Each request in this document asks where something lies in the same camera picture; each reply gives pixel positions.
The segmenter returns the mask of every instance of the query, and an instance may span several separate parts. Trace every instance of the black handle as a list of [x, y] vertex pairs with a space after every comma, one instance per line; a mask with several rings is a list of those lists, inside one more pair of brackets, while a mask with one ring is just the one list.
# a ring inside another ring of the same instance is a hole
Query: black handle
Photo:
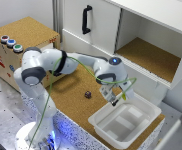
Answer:
[[87, 28], [87, 12], [89, 10], [92, 10], [92, 7], [87, 5], [87, 8], [83, 10], [83, 25], [82, 25], [82, 30], [83, 34], [89, 33], [91, 30]]

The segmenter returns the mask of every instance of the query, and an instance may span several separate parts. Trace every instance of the cabinet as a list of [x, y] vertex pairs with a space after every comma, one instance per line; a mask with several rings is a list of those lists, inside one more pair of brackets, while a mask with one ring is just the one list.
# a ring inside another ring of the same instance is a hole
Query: cabinet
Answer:
[[[87, 5], [93, 5], [88, 14], [91, 32], [83, 35], [81, 16]], [[182, 80], [182, 2], [65, 0], [64, 8], [66, 51], [121, 57], [134, 75], [142, 74], [154, 86], [172, 89]]]

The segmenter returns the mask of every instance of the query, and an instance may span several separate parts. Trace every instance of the green cable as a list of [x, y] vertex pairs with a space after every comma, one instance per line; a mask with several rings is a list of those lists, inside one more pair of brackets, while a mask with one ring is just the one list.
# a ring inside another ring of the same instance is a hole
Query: green cable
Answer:
[[[99, 79], [99, 78], [97, 78], [97, 77], [95, 77], [95, 75], [82, 63], [82, 62], [80, 62], [79, 60], [77, 60], [77, 59], [75, 59], [75, 58], [73, 58], [73, 57], [69, 57], [69, 58], [71, 58], [71, 59], [73, 59], [73, 60], [75, 60], [75, 61], [77, 61], [79, 64], [81, 64], [95, 79], [97, 79], [97, 80], [99, 80], [99, 81], [101, 81], [101, 82], [104, 82], [104, 83], [109, 83], [109, 84], [116, 84], [116, 83], [123, 83], [123, 82], [127, 82], [127, 81], [131, 81], [131, 80], [133, 80], [132, 81], [132, 83], [131, 83], [131, 85], [124, 91], [124, 92], [122, 92], [123, 94], [125, 94], [126, 93], [126, 91], [127, 90], [129, 90], [130, 88], [131, 88], [131, 86], [136, 82], [136, 78], [129, 78], [129, 79], [125, 79], [125, 80], [123, 80], [123, 81], [116, 81], [116, 82], [108, 82], [108, 81], [104, 81], [104, 80], [101, 80], [101, 79]], [[55, 64], [54, 64], [54, 67], [53, 67], [53, 70], [52, 70], [52, 74], [51, 74], [51, 78], [50, 78], [50, 88], [49, 88], [49, 95], [48, 95], [48, 97], [47, 97], [47, 101], [46, 101], [46, 104], [45, 104], [45, 107], [44, 107], [44, 111], [43, 111], [43, 113], [42, 113], [42, 117], [41, 117], [41, 120], [40, 120], [40, 123], [39, 123], [39, 125], [38, 125], [38, 127], [37, 127], [37, 129], [36, 129], [36, 131], [35, 131], [35, 133], [34, 133], [34, 135], [33, 135], [33, 138], [32, 138], [32, 140], [31, 140], [31, 142], [30, 142], [30, 145], [29, 145], [29, 149], [30, 149], [30, 147], [31, 147], [31, 145], [32, 145], [32, 143], [33, 143], [33, 140], [34, 140], [34, 137], [35, 137], [35, 135], [36, 135], [36, 133], [37, 133], [37, 131], [38, 131], [38, 129], [39, 129], [39, 127], [40, 127], [40, 125], [41, 125], [41, 123], [42, 123], [42, 120], [43, 120], [43, 118], [44, 118], [44, 114], [45, 114], [45, 111], [46, 111], [46, 108], [47, 108], [47, 104], [48, 104], [48, 102], [49, 102], [49, 97], [50, 97], [50, 95], [51, 95], [51, 90], [52, 90], [52, 85], [53, 85], [53, 74], [54, 74], [54, 71], [55, 71], [55, 68], [56, 68], [56, 65], [58, 64], [58, 62], [60, 61], [62, 59], [62, 57], [60, 57], [56, 62], [55, 62]]]

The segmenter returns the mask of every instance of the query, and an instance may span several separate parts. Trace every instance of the cardboard box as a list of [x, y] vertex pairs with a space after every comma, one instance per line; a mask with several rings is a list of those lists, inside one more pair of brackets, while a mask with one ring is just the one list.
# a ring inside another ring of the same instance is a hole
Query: cardboard box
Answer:
[[[53, 47], [60, 49], [60, 35], [31, 17], [0, 27], [0, 38], [3, 35], [8, 35], [10, 39], [16, 40], [17, 44], [23, 46], [24, 50], [34, 46], [41, 49], [50, 43], [53, 43]], [[14, 70], [21, 67], [22, 55], [23, 53], [14, 53], [13, 49], [7, 48], [7, 45], [0, 42], [0, 77], [18, 91], [19, 88], [14, 80], [13, 73]], [[61, 77], [63, 75], [53, 79], [57, 81]], [[46, 77], [42, 80], [44, 87], [50, 84], [49, 78], [50, 73], [47, 72]]]

